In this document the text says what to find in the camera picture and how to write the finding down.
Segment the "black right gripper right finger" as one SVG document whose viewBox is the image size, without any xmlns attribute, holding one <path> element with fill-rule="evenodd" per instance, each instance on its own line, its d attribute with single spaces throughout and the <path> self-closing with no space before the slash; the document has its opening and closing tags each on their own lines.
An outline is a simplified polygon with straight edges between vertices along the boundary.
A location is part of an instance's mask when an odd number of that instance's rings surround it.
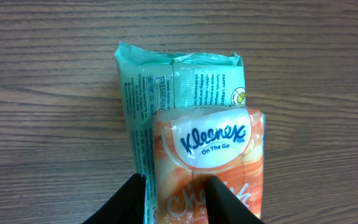
<svg viewBox="0 0 358 224">
<path fill-rule="evenodd" d="M 209 224 L 265 224 L 218 177 L 208 177 L 204 189 Z"/>
</svg>

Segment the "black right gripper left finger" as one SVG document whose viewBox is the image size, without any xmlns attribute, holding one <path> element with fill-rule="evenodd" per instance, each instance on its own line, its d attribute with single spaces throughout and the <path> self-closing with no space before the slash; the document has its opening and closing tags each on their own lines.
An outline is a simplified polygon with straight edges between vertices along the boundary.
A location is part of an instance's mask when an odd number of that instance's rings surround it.
<svg viewBox="0 0 358 224">
<path fill-rule="evenodd" d="M 83 224 L 143 224 L 146 178 L 136 173 Z"/>
</svg>

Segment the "orange Kleenex tissue pack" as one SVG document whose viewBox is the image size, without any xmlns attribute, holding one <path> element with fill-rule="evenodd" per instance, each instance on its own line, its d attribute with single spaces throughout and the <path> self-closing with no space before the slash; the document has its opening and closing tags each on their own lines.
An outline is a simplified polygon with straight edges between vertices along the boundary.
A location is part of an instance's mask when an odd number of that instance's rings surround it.
<svg viewBox="0 0 358 224">
<path fill-rule="evenodd" d="M 158 223 L 207 223 L 206 179 L 217 176 L 261 216 L 265 115 L 239 106 L 159 111 L 154 117 Z"/>
</svg>

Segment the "teal orange soup packet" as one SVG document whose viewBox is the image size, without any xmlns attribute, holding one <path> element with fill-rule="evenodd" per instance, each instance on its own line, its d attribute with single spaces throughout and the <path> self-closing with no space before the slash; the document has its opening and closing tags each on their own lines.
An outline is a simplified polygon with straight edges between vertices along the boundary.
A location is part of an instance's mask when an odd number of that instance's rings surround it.
<svg viewBox="0 0 358 224">
<path fill-rule="evenodd" d="M 161 53 L 121 42 L 115 52 L 136 171 L 146 176 L 144 223 L 157 221 L 153 117 L 160 110 L 235 104 L 246 87 L 236 53 Z"/>
</svg>

